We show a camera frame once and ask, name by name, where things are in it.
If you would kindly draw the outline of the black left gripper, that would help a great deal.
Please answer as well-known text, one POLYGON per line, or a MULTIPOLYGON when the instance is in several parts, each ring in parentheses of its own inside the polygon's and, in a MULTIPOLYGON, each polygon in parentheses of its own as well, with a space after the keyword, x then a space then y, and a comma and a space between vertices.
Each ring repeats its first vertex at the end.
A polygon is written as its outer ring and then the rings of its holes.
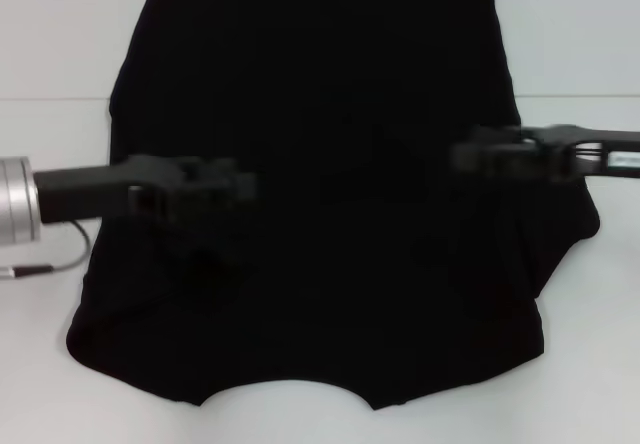
POLYGON ((234 158, 171 159, 133 156, 105 166, 37 171, 33 174, 44 224, 142 216, 164 217, 169 198, 186 180, 201 185, 183 191, 183 204, 202 210, 230 210, 251 205, 257 197, 255 174, 234 158))

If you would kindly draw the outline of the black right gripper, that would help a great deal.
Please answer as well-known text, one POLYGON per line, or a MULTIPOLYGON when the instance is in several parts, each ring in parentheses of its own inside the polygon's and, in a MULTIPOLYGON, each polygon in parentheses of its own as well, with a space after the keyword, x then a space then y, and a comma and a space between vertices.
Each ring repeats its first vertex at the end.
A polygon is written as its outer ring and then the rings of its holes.
POLYGON ((459 173, 486 179, 639 178, 639 133, 575 125, 474 127, 450 152, 459 173))

